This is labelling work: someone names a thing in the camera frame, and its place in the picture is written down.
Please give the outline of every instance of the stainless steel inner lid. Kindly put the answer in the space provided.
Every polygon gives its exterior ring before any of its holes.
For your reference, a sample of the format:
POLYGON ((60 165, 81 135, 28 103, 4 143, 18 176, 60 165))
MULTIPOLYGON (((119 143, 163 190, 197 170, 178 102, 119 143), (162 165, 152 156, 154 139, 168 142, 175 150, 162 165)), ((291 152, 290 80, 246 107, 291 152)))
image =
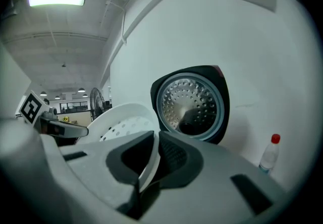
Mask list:
POLYGON ((194 73, 171 76, 157 94, 157 113, 171 132, 207 140, 220 128, 224 103, 217 87, 194 73))

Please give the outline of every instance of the ceiling light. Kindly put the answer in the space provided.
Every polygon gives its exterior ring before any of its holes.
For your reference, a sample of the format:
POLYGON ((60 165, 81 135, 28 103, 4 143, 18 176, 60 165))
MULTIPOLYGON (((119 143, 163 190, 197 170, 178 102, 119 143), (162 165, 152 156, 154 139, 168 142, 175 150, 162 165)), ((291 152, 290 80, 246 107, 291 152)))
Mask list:
POLYGON ((78 5, 83 6, 85 0, 29 0, 31 7, 38 5, 49 5, 49 4, 67 4, 67 5, 78 5))

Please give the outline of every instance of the window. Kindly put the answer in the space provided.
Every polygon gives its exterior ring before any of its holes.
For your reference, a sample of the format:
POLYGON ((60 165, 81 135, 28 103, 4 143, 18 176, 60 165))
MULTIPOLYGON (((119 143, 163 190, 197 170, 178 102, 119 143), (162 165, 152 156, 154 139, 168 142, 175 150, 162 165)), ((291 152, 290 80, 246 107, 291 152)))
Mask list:
POLYGON ((60 106, 61 106, 61 113, 82 112, 87 110, 87 101, 60 103, 60 106))

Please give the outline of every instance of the white steamer basket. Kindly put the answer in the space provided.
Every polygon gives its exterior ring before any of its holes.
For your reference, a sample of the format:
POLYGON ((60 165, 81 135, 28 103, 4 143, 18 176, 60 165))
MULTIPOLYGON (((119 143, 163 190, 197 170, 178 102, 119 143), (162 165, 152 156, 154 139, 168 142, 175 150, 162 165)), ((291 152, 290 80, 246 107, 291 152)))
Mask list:
POLYGON ((160 160, 158 153, 160 128, 156 113, 140 103, 122 104, 101 114, 87 128, 89 134, 79 138, 76 144, 104 142, 141 131, 154 131, 151 156, 139 177, 139 191, 143 191, 154 177, 160 160))

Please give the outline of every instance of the plastic bottle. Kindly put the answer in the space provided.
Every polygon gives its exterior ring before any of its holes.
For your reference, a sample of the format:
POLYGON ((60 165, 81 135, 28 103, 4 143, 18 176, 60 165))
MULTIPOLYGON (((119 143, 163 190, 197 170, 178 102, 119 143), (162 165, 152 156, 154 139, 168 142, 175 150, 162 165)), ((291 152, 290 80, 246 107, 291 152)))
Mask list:
POLYGON ((268 144, 261 157, 259 168, 266 174, 269 174, 275 166, 279 154, 278 143, 280 139, 279 134, 273 134, 271 143, 268 144))

